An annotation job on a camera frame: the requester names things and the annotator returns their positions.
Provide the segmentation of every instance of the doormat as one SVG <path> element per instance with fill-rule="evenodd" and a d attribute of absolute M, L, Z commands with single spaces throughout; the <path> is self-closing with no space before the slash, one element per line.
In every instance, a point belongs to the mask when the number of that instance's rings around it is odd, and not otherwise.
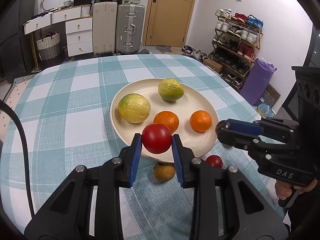
<path fill-rule="evenodd" d="M 160 51 L 162 54 L 165 52 L 172 52 L 171 46 L 156 46 L 156 50 Z"/>

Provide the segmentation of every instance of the door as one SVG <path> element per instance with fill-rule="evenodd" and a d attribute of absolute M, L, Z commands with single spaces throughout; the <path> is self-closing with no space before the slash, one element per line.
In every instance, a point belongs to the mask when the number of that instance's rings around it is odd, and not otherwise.
<path fill-rule="evenodd" d="M 152 0 L 146 45 L 181 47 L 193 0 Z"/>

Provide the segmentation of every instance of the white wall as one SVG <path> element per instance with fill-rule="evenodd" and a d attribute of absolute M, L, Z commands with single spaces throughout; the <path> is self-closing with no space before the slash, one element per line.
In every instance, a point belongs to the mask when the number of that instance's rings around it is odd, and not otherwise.
<path fill-rule="evenodd" d="M 190 25 L 188 45 L 210 53 L 215 35 L 216 9 L 231 8 L 232 13 L 253 14 L 264 22 L 264 37 L 258 54 L 277 71 L 270 84 L 281 94 L 273 107 L 278 111 L 295 82 L 291 66 L 303 65 L 307 55 L 312 22 L 297 0 L 199 0 Z"/>

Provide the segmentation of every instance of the plate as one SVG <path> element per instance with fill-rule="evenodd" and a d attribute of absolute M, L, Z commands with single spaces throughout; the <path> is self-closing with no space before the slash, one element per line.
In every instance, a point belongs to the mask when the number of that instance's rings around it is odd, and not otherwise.
<path fill-rule="evenodd" d="M 201 157 L 209 152 L 217 141 L 215 127 L 219 122 L 217 112 L 210 102 L 198 91 L 185 84 L 184 96 L 175 102 L 164 101 L 158 93 L 158 85 L 163 79 L 153 78 L 139 80 L 123 87 L 113 98 L 110 117 L 113 128 L 126 144 L 130 145 L 135 133 L 142 133 L 143 129 L 153 123 L 153 119 L 161 111 L 171 111 L 179 118 L 179 127 L 174 134 L 179 134 L 182 145 L 191 148 L 195 157 Z M 149 100 L 151 105 L 149 117 L 142 123 L 129 123 L 123 119 L 118 111 L 119 101 L 127 94 L 137 93 Z M 212 118 L 211 128 L 204 132 L 196 132 L 190 126 L 190 116 L 198 110 L 207 111 Z M 159 162 L 173 163 L 171 148 L 165 153 L 153 154 L 142 147 L 143 155 Z"/>

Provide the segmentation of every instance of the checkered tablecloth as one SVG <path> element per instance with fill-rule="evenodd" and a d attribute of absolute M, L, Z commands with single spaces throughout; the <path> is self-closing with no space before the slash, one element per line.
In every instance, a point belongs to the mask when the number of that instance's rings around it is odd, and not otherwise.
<path fill-rule="evenodd" d="M 36 211 L 77 165 L 91 168 L 119 155 L 126 145 L 111 125 L 112 99 L 128 83 L 147 78 L 175 78 L 193 87 L 212 103 L 220 120 L 260 119 L 219 76 L 200 62 L 180 55 L 102 57 L 48 68 L 30 81 L 15 108 L 27 137 Z M 224 168 L 237 166 L 284 217 L 276 204 L 274 180 L 258 174 L 257 164 L 246 151 L 217 142 L 203 158 L 211 154 L 221 156 Z M 124 237 L 188 239 L 193 192 L 183 190 L 176 177 L 158 182 L 153 176 L 154 165 L 142 156 L 134 186 L 120 189 Z M 23 232 L 31 216 L 20 136 L 12 121 L 1 153 L 0 190 L 5 212 Z"/>

